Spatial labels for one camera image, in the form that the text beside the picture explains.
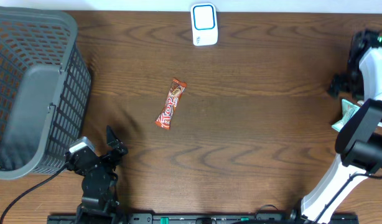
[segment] red candy wrapper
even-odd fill
[[[175,78],[173,79],[172,86],[170,87],[169,94],[166,98],[165,107],[155,121],[156,125],[164,129],[170,129],[173,113],[176,110],[177,103],[179,102],[185,87],[187,87],[186,83],[180,82]]]

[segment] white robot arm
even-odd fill
[[[337,97],[350,92],[356,100],[382,101],[382,37],[380,32],[365,30],[353,36],[347,73],[335,75],[328,93]]]
[[[363,180],[382,168],[382,101],[367,100],[339,132],[330,169],[300,206],[301,218],[328,223],[338,205]]]

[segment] wooden table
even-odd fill
[[[113,127],[129,146],[121,203],[157,213],[290,210],[333,160],[340,100],[325,89],[346,68],[352,34],[382,28],[382,15],[219,13],[218,43],[194,47],[186,12],[69,13],[94,71],[83,135],[105,153]],[[154,121],[172,77],[188,87],[167,131]],[[45,178],[0,180],[0,215]],[[74,213],[81,181],[58,176],[21,199],[6,223]],[[382,181],[364,181],[338,211],[382,223]]]

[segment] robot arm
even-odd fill
[[[343,127],[335,143],[334,162],[318,186],[302,199],[301,218],[328,223],[354,187],[382,168],[382,136],[374,133],[381,121],[382,101],[367,100]]]
[[[356,100],[382,101],[382,37],[380,32],[365,30],[353,36],[347,72],[335,75],[328,93],[337,97],[350,92]]]
[[[126,223],[126,215],[117,209],[119,202],[115,185],[118,176],[114,171],[128,149],[109,126],[106,134],[107,145],[113,149],[107,154],[98,157],[86,137],[75,141],[66,154],[67,169],[85,177],[82,182],[82,203],[74,223]]]

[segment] white wall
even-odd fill
[[[221,12],[380,13],[382,0],[0,0],[0,6],[58,10],[188,11],[212,2]]]

